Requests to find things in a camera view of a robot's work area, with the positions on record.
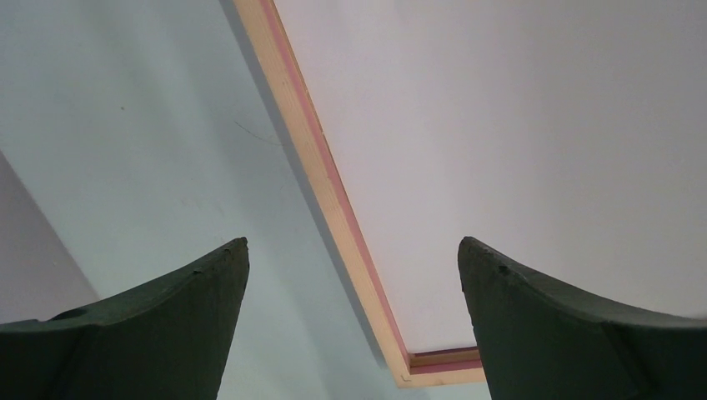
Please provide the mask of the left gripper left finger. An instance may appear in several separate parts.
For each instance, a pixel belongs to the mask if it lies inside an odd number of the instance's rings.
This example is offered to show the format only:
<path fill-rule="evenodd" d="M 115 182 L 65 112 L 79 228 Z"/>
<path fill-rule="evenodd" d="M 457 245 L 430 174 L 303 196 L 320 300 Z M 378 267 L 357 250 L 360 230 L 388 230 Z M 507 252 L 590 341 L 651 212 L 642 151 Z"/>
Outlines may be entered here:
<path fill-rule="evenodd" d="M 47 321 L 1 326 L 4 399 L 215 399 L 248 282 L 236 238 Z"/>

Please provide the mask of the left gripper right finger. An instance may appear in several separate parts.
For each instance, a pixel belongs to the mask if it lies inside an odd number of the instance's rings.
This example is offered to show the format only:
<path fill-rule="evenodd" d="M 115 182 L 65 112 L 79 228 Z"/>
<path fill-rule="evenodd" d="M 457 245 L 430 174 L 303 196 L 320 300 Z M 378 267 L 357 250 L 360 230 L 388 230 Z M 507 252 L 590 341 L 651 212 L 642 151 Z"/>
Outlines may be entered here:
<path fill-rule="evenodd" d="M 492 398 L 705 398 L 705 320 L 595 295 L 474 237 L 458 267 Z"/>

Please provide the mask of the orange wooden picture frame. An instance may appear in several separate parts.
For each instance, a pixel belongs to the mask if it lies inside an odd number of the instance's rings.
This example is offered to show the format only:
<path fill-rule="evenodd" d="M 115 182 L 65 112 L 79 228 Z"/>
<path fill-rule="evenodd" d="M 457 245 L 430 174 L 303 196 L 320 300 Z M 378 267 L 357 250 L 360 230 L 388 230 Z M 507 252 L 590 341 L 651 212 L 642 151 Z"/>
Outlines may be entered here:
<path fill-rule="evenodd" d="M 400 388 L 485 381 L 475 347 L 411 353 L 395 321 L 273 1 L 234 4 L 356 298 Z"/>

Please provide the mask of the blue landscape photo print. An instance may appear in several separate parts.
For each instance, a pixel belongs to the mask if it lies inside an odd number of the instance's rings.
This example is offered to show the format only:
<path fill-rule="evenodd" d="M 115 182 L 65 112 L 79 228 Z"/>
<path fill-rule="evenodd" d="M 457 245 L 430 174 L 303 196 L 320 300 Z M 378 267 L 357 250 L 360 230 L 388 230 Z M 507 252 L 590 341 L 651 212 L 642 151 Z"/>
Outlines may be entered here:
<path fill-rule="evenodd" d="M 706 314 L 705 2 L 276 7 L 408 350 L 474 344 L 467 236 Z"/>

